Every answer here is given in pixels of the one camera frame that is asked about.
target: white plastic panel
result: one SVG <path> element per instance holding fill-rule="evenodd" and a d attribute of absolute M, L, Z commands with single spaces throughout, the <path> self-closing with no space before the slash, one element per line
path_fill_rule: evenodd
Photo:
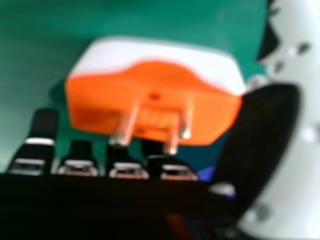
<path fill-rule="evenodd" d="M 272 80 L 299 87 L 300 112 L 286 153 L 256 200 L 268 214 L 259 217 L 259 207 L 253 206 L 239 227 L 257 239 L 319 240 L 320 142 L 309 136 L 320 124 L 320 1 L 276 0 L 271 8 L 279 8 L 270 23 L 280 45 L 261 62 Z M 301 44 L 308 48 L 299 54 Z"/>
<path fill-rule="evenodd" d="M 236 60 L 219 50 L 134 37 L 96 40 L 71 71 L 70 77 L 119 72 L 142 61 L 161 60 L 189 68 L 211 86 L 234 95 L 245 92 Z"/>

